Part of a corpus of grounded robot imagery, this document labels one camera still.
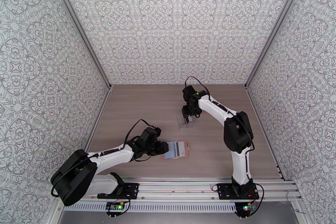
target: patterned wall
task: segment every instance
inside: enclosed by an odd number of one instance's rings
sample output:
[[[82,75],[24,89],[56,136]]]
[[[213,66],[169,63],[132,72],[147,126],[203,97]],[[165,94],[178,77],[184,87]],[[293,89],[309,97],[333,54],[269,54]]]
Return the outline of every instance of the patterned wall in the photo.
[[[286,178],[336,223],[336,0],[297,0],[249,87]]]
[[[112,84],[237,84],[285,0],[71,1]]]
[[[60,0],[0,0],[0,80],[0,223],[44,223],[107,87]]]

